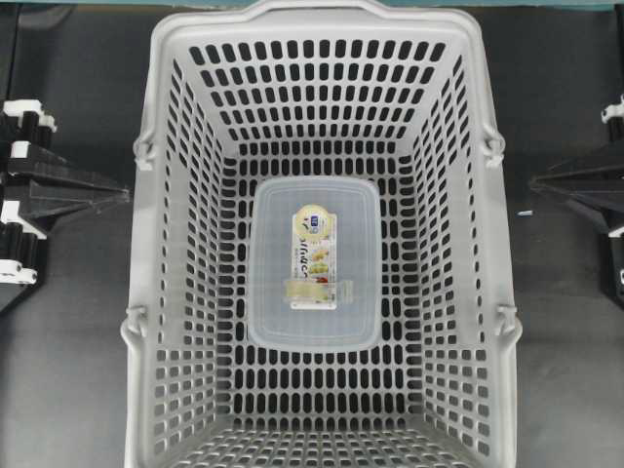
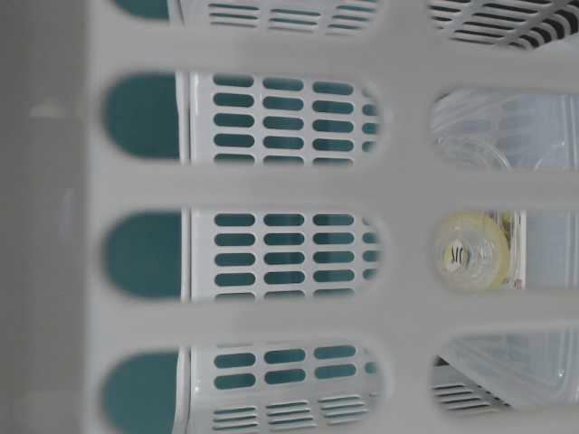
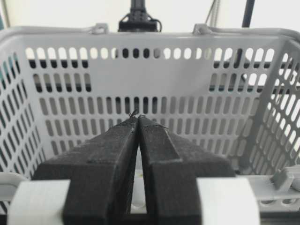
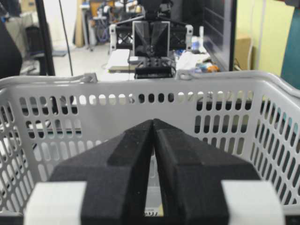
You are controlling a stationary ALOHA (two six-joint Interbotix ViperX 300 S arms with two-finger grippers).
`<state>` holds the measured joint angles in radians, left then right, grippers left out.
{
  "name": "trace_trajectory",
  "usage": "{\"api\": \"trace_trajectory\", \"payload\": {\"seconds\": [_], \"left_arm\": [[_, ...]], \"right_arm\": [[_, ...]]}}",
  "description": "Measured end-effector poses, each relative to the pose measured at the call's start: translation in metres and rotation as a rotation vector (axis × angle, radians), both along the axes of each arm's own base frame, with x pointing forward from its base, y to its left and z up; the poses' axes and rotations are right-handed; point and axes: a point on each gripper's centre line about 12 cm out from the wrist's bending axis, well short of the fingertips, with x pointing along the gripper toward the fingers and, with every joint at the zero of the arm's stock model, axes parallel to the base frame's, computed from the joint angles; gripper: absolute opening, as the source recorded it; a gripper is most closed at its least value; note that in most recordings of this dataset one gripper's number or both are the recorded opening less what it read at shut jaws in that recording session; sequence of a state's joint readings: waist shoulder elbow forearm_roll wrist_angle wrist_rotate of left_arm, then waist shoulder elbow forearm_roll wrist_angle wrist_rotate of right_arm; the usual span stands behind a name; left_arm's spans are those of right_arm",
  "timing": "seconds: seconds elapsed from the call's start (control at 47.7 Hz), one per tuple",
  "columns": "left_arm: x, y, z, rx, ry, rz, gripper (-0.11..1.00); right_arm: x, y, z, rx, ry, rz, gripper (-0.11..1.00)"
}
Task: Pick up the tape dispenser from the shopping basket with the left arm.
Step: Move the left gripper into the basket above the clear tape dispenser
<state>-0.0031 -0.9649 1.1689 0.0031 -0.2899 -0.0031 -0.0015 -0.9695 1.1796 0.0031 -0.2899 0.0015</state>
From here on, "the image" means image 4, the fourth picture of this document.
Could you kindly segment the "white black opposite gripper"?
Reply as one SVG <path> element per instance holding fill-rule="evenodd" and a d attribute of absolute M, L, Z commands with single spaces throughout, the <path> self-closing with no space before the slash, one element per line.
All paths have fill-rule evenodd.
<path fill-rule="evenodd" d="M 191 50 L 194 28 L 169 20 L 127 20 L 109 27 L 110 49 L 129 49 L 137 57 L 168 57 L 170 51 Z"/>

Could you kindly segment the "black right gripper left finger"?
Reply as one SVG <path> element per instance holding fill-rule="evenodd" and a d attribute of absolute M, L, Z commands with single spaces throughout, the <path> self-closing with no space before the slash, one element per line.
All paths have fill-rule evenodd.
<path fill-rule="evenodd" d="M 58 164 L 49 181 L 85 181 L 83 225 L 138 225 L 143 222 L 153 150 L 153 121 Z"/>

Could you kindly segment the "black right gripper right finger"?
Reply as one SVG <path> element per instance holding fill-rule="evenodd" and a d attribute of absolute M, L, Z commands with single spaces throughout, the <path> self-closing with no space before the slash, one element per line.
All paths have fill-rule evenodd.
<path fill-rule="evenodd" d="M 253 165 L 153 120 L 154 149 L 164 216 L 182 225 L 227 225 L 222 180 L 260 180 Z"/>

